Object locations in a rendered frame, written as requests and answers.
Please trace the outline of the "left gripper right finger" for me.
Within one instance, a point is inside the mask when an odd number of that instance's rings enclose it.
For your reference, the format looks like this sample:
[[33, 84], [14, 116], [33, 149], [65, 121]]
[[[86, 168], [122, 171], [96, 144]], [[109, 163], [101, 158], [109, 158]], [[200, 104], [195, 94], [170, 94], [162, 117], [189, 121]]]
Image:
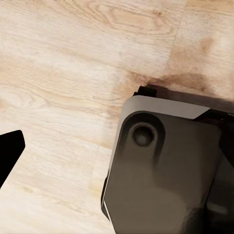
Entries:
[[234, 169], [234, 132], [222, 130], [218, 146]]

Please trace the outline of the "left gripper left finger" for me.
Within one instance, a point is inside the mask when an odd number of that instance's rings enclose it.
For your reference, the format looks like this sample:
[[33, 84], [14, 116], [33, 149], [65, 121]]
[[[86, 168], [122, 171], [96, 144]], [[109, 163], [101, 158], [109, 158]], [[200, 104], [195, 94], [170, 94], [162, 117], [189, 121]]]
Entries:
[[25, 149], [21, 130], [0, 135], [0, 188]]

